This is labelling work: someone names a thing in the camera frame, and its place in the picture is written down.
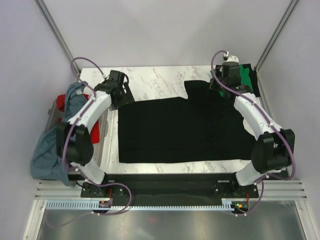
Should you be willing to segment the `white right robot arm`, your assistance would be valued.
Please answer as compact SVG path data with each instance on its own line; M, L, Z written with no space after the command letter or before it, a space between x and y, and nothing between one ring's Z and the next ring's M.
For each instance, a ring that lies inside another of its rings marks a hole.
M247 191L248 185L257 184L269 176L292 180L296 173L294 132L277 124L258 104L253 90L241 84L238 77L236 85L228 86L213 72L210 86L233 100L233 107L248 123L256 140L250 163L237 171L236 180L229 184L230 193L240 197Z

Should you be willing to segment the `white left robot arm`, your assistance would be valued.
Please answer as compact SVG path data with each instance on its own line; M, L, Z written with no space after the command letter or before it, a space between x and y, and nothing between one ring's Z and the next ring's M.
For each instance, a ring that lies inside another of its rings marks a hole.
M68 170L69 165L76 168L92 184L92 191L99 197L109 193L110 185L104 181L106 173L95 161L90 133L107 109L116 110L134 101L127 82L113 91L103 87L90 97L75 116L56 126L56 153L62 158L63 168Z

